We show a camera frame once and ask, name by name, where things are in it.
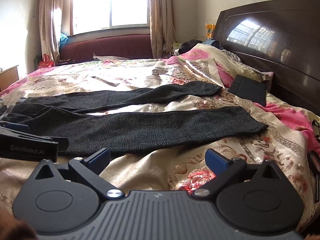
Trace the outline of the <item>dark checked pants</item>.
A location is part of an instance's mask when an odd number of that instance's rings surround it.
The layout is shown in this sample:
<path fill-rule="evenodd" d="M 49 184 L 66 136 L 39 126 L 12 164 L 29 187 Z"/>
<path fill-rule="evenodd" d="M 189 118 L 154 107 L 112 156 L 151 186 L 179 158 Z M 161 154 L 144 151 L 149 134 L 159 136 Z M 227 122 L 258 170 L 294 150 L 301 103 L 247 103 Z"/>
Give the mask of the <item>dark checked pants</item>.
<path fill-rule="evenodd" d="M 220 86 L 202 81 L 118 92 L 103 90 L 27 98 L 4 121 L 27 125 L 34 135 L 65 137 L 64 155 L 90 155 L 108 148 L 114 157 L 144 154 L 179 145 L 204 145 L 225 137 L 263 132 L 267 125 L 242 107 L 169 112 L 112 113 L 113 109 L 147 103 L 170 103 L 184 96 L 212 96 Z"/>

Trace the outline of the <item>wooden cabinet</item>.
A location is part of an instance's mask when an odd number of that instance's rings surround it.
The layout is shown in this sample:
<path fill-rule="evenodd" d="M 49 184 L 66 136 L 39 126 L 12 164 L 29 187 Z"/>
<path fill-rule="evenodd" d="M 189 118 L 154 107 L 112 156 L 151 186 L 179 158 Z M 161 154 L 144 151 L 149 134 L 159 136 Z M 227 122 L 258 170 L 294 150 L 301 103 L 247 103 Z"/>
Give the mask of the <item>wooden cabinet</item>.
<path fill-rule="evenodd" d="M 0 72 L 0 92 L 19 80 L 17 67 L 14 66 Z"/>

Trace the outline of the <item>floral bedspread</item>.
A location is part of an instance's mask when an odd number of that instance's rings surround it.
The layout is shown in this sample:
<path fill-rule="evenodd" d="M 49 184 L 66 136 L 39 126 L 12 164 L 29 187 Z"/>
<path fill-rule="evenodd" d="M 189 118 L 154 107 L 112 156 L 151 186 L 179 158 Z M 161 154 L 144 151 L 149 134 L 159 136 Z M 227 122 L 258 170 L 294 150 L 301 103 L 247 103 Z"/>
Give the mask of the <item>floral bedspread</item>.
<path fill-rule="evenodd" d="M 101 90 L 131 91 L 173 85 L 180 88 L 192 81 L 217 83 L 221 92 L 214 96 L 185 95 L 167 103 L 147 102 L 116 108 L 112 113 L 209 110 L 240 106 L 253 118 L 267 124 L 263 133 L 251 137 L 226 137 L 210 148 L 226 157 L 242 158 L 250 164 L 265 159 L 276 161 L 304 203 L 298 230 L 319 217 L 314 201 L 315 179 L 307 153 L 319 150 L 312 126 L 319 116 L 305 107 L 283 101 L 267 93 L 266 106 L 228 92 L 237 75 L 265 82 L 265 74 L 240 62 L 233 53 L 208 45 L 198 45 L 181 56 L 153 60 L 105 60 L 40 69 L 1 92 L 1 105 L 10 107 L 22 98 L 77 94 L 85 96 Z M 182 145 L 146 153 L 127 153 L 116 157 L 101 172 L 101 177 L 128 192 L 130 190 L 192 191 L 214 178 L 204 161 L 206 146 Z"/>

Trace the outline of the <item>black tablet case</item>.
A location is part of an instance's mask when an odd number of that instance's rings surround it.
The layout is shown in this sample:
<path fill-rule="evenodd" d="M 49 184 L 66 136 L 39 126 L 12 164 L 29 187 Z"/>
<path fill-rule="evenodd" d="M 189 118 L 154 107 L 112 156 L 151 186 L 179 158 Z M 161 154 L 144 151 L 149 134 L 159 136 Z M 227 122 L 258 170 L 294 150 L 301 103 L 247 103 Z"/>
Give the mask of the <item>black tablet case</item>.
<path fill-rule="evenodd" d="M 248 77 L 237 75 L 228 89 L 240 98 L 266 106 L 266 85 Z"/>

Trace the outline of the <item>red gift bag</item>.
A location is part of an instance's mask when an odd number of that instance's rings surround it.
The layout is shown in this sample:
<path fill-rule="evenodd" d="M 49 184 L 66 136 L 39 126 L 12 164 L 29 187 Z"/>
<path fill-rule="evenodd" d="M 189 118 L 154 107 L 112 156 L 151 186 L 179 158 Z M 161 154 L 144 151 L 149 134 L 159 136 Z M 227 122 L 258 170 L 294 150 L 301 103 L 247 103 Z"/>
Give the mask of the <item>red gift bag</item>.
<path fill-rule="evenodd" d="M 55 62 L 50 59 L 50 56 L 47 54 L 43 54 L 42 61 L 39 62 L 38 68 L 42 69 L 42 68 L 50 68 L 54 66 L 55 66 Z"/>

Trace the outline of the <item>floral pillow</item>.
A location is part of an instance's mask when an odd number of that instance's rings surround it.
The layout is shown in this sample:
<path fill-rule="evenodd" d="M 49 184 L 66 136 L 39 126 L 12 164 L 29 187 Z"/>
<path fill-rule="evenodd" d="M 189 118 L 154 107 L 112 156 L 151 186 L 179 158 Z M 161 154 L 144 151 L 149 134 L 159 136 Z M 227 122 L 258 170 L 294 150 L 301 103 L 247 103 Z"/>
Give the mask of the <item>floral pillow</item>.
<path fill-rule="evenodd" d="M 237 75 L 262 82 L 267 90 L 271 89 L 273 72 L 261 72 L 253 67 L 245 65 L 234 53 L 227 50 L 220 50 L 214 46 L 198 43 L 186 53 L 172 56 L 166 60 L 167 64 L 184 64 L 204 62 L 212 63 L 213 70 L 217 70 L 220 79 L 225 87 L 230 87 Z"/>

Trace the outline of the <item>blue plastic bag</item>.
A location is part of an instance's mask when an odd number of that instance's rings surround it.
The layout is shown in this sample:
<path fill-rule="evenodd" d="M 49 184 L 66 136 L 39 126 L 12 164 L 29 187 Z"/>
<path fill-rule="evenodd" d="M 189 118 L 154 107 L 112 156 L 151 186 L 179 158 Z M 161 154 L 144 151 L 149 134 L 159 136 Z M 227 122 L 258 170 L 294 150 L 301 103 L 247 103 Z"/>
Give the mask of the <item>blue plastic bag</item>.
<path fill-rule="evenodd" d="M 59 42 L 59 50 L 62 50 L 68 41 L 68 36 L 64 33 L 60 33 L 60 42 Z"/>

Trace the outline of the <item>black bag on nightstand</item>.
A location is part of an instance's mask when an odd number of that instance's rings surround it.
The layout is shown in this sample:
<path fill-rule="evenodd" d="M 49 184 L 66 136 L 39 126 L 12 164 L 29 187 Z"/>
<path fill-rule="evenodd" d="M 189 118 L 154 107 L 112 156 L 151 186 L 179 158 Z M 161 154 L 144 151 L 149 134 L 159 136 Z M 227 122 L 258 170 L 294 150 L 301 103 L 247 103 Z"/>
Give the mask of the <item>black bag on nightstand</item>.
<path fill-rule="evenodd" d="M 190 40 L 190 41 L 184 42 L 183 44 L 181 44 L 180 48 L 178 49 L 178 54 L 182 55 L 182 54 L 188 52 L 189 50 L 191 50 L 193 47 L 195 47 L 199 43 L 202 43 L 202 41 L 201 40 Z"/>

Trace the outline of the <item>maroon sofa bench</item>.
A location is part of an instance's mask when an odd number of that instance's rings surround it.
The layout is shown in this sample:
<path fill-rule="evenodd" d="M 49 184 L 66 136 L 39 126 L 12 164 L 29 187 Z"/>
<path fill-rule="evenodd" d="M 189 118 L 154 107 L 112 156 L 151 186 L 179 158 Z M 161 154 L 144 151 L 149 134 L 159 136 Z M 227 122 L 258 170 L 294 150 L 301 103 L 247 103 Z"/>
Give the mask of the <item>maroon sofa bench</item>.
<path fill-rule="evenodd" d="M 76 63 L 91 61 L 93 56 L 118 56 L 127 59 L 152 59 L 149 34 L 102 37 L 70 43 L 62 48 L 60 60 Z"/>

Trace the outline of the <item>yellow package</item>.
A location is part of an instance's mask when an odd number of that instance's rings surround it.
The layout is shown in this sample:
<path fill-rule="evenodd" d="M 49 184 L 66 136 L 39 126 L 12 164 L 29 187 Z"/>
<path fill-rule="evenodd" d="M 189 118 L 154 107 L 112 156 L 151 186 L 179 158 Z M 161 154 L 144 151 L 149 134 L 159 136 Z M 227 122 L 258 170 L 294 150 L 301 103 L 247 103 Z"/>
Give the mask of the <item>yellow package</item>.
<path fill-rule="evenodd" d="M 215 24 L 206 23 L 206 39 L 212 40 L 214 36 Z"/>

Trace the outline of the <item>dark wooden headboard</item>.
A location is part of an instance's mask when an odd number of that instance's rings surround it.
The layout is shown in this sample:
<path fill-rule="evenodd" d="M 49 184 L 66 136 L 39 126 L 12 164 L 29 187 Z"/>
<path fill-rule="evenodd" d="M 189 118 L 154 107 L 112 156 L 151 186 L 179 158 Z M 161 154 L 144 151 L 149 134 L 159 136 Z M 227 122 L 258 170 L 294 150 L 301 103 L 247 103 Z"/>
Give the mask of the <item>dark wooden headboard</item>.
<path fill-rule="evenodd" d="M 270 93 L 319 114 L 319 0 L 271 0 L 221 11 L 221 46 L 262 72 Z"/>

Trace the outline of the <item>right beige curtain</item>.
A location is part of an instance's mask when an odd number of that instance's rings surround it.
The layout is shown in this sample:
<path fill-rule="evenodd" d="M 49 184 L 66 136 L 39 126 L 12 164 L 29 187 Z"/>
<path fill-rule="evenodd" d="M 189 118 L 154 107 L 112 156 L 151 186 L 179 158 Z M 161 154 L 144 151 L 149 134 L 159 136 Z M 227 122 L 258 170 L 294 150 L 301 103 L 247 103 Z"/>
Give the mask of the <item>right beige curtain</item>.
<path fill-rule="evenodd" d="M 155 59 L 169 55 L 176 42 L 173 0 L 150 0 L 150 39 Z"/>

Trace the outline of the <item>beige curtain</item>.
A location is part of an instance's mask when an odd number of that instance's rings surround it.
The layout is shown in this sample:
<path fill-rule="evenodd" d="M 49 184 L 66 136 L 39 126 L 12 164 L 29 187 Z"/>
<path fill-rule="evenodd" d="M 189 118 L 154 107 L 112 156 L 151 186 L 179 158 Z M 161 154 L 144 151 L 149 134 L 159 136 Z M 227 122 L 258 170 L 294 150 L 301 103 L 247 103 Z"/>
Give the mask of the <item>beige curtain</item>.
<path fill-rule="evenodd" d="M 71 33 L 71 0 L 40 0 L 39 25 L 42 54 L 57 62 L 61 34 Z"/>
<path fill-rule="evenodd" d="M 176 42 L 173 0 L 150 0 L 150 39 L 155 59 L 169 55 Z"/>

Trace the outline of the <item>left beige curtain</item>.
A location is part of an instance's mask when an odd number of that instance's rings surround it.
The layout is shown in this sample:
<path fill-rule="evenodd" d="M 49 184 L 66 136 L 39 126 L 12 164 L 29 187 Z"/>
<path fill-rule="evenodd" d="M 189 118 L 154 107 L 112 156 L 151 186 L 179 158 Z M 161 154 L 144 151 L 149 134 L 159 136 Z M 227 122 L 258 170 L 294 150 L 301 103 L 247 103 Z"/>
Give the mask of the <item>left beige curtain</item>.
<path fill-rule="evenodd" d="M 57 62 L 61 34 L 71 33 L 71 0 L 40 0 L 39 25 L 42 54 Z"/>

